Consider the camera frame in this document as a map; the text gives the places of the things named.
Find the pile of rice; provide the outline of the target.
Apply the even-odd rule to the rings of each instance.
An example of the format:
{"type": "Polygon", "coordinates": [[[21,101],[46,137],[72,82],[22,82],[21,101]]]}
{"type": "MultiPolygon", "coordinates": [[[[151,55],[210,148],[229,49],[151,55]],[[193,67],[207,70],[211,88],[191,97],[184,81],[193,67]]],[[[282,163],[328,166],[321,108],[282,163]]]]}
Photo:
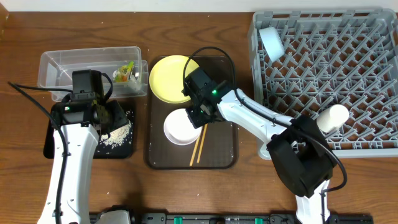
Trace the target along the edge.
{"type": "Polygon", "coordinates": [[[132,129],[133,125],[129,121],[128,124],[110,132],[109,135],[102,135],[99,144],[104,147],[110,147],[111,149],[130,144],[132,141],[132,129]]]}

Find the pink bowl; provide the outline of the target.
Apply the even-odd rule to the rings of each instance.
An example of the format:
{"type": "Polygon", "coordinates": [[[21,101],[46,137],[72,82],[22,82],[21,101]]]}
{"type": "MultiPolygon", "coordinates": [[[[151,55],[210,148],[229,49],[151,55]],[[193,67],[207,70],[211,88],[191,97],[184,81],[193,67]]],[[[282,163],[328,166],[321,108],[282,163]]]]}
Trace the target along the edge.
{"type": "Polygon", "coordinates": [[[195,128],[191,123],[185,108],[172,111],[164,121],[166,138],[179,146],[185,146],[198,139],[202,127],[195,128]]]}

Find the wooden chopstick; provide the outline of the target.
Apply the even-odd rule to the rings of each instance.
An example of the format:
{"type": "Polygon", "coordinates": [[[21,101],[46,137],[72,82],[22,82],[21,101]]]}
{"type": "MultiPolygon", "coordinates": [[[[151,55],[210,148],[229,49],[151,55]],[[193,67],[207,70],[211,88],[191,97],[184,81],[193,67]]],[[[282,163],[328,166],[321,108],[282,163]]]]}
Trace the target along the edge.
{"type": "Polygon", "coordinates": [[[195,145],[194,145],[194,148],[193,148],[193,152],[192,152],[192,156],[191,156],[191,159],[190,159],[189,166],[193,165],[193,161],[194,161],[194,158],[195,158],[196,153],[197,153],[198,146],[199,146],[200,141],[201,141],[200,139],[201,139],[201,133],[200,133],[199,137],[197,138],[197,140],[195,141],[195,145]]]}
{"type": "Polygon", "coordinates": [[[204,146],[204,141],[205,141],[207,129],[208,129],[208,124],[205,124],[204,127],[203,127],[203,132],[201,134],[201,138],[200,138],[200,147],[199,147],[199,152],[198,152],[198,157],[197,157],[197,164],[200,163],[201,154],[202,154],[202,150],[203,150],[203,146],[204,146]]]}

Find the white tissue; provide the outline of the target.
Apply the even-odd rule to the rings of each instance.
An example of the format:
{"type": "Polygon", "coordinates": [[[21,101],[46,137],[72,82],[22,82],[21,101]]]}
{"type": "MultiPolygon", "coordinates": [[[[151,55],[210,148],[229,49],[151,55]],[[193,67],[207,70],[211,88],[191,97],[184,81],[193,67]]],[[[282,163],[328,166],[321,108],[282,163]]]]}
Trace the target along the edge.
{"type": "Polygon", "coordinates": [[[141,76],[139,72],[134,72],[130,76],[129,86],[134,92],[141,90],[141,76]]]}

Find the green orange snack wrapper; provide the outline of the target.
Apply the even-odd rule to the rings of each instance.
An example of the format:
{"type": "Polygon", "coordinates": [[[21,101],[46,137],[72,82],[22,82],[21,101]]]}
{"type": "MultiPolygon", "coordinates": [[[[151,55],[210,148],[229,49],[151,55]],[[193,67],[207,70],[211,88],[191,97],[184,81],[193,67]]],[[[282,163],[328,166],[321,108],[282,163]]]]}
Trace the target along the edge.
{"type": "Polygon", "coordinates": [[[134,62],[130,61],[127,65],[119,67],[113,72],[113,79],[116,83],[128,82],[130,80],[132,71],[134,68],[134,62]]]}

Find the blue bowl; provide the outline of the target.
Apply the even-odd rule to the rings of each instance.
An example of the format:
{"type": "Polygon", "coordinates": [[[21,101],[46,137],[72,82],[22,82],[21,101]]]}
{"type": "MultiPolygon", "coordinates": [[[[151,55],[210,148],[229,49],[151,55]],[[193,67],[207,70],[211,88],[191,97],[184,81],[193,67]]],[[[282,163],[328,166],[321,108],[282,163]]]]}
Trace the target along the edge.
{"type": "Polygon", "coordinates": [[[284,55],[285,50],[277,32],[274,27],[268,27],[265,29],[260,29],[259,34],[261,37],[262,44],[265,48],[266,53],[269,56],[271,63],[280,59],[284,55]]]}

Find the white green cup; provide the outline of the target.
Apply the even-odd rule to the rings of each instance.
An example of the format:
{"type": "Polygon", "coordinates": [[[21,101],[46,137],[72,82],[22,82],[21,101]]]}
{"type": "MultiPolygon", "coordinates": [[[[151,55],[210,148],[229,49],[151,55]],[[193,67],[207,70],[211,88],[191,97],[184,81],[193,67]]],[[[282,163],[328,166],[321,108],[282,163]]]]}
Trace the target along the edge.
{"type": "Polygon", "coordinates": [[[342,127],[349,118],[349,111],[343,105],[333,105],[322,111],[316,118],[318,128],[324,133],[330,133],[342,127]]]}

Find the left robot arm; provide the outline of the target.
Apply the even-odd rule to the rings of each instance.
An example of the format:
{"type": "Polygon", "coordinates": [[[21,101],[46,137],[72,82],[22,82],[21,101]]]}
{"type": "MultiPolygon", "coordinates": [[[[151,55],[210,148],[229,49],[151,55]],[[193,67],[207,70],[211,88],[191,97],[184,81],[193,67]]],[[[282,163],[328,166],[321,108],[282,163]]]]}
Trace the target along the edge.
{"type": "Polygon", "coordinates": [[[109,134],[129,120],[112,90],[104,91],[105,73],[72,73],[72,90],[50,112],[53,132],[53,167],[49,191],[39,223],[89,223],[91,168],[103,133],[109,134]]]}

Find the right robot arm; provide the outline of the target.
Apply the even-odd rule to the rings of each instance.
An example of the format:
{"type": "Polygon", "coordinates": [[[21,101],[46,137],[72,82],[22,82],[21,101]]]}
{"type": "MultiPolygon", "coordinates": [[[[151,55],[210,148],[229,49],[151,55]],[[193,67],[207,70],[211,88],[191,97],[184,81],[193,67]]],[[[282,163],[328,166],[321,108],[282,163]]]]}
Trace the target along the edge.
{"type": "Polygon", "coordinates": [[[182,93],[192,101],[187,114],[194,127],[218,119],[242,126],[262,141],[259,156],[272,160],[279,179],[296,196],[297,220],[328,221],[326,193],[336,158],[314,119],[275,113],[200,68],[183,74],[182,83],[182,93]]]}

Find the black waste tray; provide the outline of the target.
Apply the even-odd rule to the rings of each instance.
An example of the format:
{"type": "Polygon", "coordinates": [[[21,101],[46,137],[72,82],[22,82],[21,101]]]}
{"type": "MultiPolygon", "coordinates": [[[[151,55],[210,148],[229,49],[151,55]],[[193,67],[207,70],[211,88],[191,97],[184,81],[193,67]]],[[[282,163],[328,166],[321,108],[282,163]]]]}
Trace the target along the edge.
{"type": "Polygon", "coordinates": [[[119,103],[123,108],[128,120],[132,123],[132,141],[130,144],[117,147],[116,149],[111,149],[110,147],[104,147],[99,144],[96,147],[96,151],[94,153],[95,159],[125,159],[128,158],[133,153],[133,137],[134,137],[134,106],[132,103],[128,102],[120,102],[119,103]]]}

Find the grey dishwasher rack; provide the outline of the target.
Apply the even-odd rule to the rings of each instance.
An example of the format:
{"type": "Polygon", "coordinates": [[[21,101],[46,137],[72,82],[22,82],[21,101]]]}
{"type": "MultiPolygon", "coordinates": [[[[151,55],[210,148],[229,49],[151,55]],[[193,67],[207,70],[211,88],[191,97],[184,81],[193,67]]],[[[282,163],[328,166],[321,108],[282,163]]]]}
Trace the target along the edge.
{"type": "Polygon", "coordinates": [[[397,15],[391,9],[258,11],[248,31],[254,99],[282,114],[316,118],[335,104],[345,124],[326,135],[340,158],[397,155],[397,15]],[[285,53],[271,63],[260,29],[285,53]]]}

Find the dark brown serving tray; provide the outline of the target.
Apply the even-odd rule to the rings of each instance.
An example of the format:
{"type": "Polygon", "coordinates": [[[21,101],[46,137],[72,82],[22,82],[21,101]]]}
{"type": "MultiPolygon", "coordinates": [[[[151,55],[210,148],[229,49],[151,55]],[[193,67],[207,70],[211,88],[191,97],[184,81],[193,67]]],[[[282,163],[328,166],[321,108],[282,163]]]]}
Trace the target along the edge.
{"type": "MultiPolygon", "coordinates": [[[[157,58],[153,66],[162,58],[157,58]]],[[[195,56],[183,72],[190,73],[200,67],[215,82],[231,79],[231,65],[224,56],[195,56]]],[[[164,134],[164,121],[172,111],[190,106],[190,100],[185,103],[166,103],[156,97],[152,90],[150,98],[150,123],[148,125],[145,160],[153,169],[227,169],[236,162],[238,154],[238,130],[234,123],[222,121],[209,123],[201,154],[200,163],[196,156],[193,165],[189,166],[195,141],[189,145],[179,146],[170,142],[164,134]]]]}

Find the clear plastic bin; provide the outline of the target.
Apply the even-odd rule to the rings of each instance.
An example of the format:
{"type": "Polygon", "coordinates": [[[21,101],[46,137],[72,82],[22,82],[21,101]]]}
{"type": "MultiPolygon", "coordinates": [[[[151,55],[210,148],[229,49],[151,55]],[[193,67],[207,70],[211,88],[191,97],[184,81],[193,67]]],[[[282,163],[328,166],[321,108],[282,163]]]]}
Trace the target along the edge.
{"type": "Polygon", "coordinates": [[[130,61],[132,73],[139,72],[141,90],[134,92],[128,82],[113,83],[111,99],[146,96],[148,92],[148,64],[141,57],[139,47],[105,47],[44,52],[40,58],[37,86],[41,88],[72,89],[72,73],[79,70],[97,70],[113,79],[113,72],[130,61]]]}

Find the yellow plate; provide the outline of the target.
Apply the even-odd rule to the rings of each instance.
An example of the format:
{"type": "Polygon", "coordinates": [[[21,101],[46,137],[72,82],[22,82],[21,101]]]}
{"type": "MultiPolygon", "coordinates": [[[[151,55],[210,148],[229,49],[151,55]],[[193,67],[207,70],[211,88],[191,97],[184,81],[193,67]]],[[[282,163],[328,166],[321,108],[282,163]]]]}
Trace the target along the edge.
{"type": "Polygon", "coordinates": [[[152,68],[149,84],[153,94],[158,99],[172,104],[185,103],[190,100],[184,96],[183,69],[188,57],[171,55],[160,59],[152,68]]]}

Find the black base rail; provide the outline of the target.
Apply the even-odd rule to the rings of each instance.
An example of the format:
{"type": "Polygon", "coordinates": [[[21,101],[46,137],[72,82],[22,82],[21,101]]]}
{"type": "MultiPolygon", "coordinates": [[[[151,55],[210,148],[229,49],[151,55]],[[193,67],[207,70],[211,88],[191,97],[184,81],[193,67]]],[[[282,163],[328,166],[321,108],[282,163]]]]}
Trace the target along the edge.
{"type": "Polygon", "coordinates": [[[145,213],[136,217],[126,210],[90,215],[91,223],[131,224],[295,224],[299,220],[291,214],[270,215],[167,215],[145,213]]]}

